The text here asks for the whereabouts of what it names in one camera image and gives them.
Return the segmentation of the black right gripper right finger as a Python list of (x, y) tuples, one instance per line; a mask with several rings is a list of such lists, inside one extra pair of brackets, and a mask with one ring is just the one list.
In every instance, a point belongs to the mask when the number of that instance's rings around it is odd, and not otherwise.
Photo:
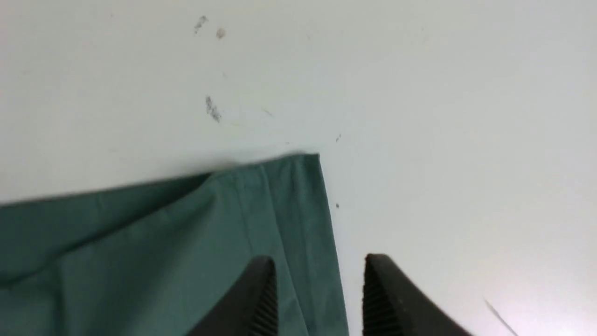
[(362, 298), (364, 336), (469, 336), (386, 254), (367, 254)]

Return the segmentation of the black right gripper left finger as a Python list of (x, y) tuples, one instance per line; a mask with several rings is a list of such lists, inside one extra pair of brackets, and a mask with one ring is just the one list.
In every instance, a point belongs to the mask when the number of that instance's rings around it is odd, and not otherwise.
[(189, 336), (277, 336), (277, 270), (271, 257), (252, 258), (231, 288)]

